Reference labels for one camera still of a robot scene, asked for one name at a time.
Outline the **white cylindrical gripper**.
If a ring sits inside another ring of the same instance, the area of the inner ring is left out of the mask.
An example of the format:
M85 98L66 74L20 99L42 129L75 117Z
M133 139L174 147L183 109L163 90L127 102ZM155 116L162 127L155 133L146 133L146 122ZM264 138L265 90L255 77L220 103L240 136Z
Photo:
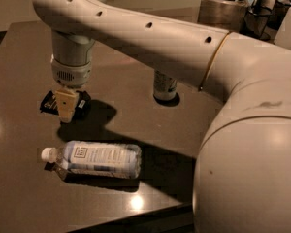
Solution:
M51 70L54 80L62 86L79 88L85 85L92 69L92 56L87 55L83 64L62 63L51 56ZM70 123L75 114L79 101L79 94L70 88L62 87L55 91L55 100L59 119L63 123Z

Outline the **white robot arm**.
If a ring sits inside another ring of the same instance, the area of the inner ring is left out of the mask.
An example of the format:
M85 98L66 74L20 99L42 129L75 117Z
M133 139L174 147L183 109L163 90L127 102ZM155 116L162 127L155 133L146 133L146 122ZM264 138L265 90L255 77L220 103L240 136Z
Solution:
M227 30L109 6L102 0L33 0L60 38L55 71L82 86L94 39L224 101L195 166L197 233L291 233L291 50Z

